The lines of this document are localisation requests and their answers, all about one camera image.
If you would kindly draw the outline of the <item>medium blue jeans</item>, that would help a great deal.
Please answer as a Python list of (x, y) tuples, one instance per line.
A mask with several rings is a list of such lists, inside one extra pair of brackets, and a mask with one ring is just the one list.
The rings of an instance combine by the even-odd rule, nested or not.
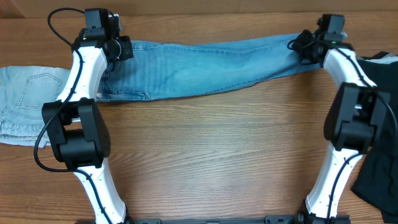
[(182, 45), (132, 41), (133, 58), (103, 75), (97, 100), (154, 101), (239, 90), (320, 68), (302, 65), (287, 44), (296, 34)]

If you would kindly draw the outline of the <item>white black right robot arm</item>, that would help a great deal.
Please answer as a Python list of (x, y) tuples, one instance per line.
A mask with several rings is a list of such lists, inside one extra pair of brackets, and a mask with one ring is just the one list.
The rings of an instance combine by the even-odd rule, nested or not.
[(288, 43), (307, 64), (319, 63), (332, 77), (338, 92), (326, 116), (323, 135), (326, 158), (302, 208), (289, 223), (350, 223), (337, 214), (338, 203), (356, 163), (378, 142), (390, 94), (380, 90), (360, 67), (351, 44), (345, 43), (345, 18), (324, 14), (315, 32), (304, 30)]

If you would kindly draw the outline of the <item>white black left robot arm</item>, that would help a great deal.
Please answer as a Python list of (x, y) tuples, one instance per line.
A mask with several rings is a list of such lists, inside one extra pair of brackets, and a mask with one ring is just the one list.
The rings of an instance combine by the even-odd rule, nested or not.
[[(43, 170), (70, 172), (78, 178), (95, 213), (94, 223), (132, 223), (110, 172), (111, 138), (96, 103), (101, 77), (133, 57), (132, 44), (128, 36), (120, 35), (117, 14), (103, 8), (82, 13), (86, 26), (70, 44), (73, 64), (65, 88), (42, 107), (44, 126), (34, 145), (34, 159)], [(64, 169), (40, 162), (38, 143), (44, 135)]]

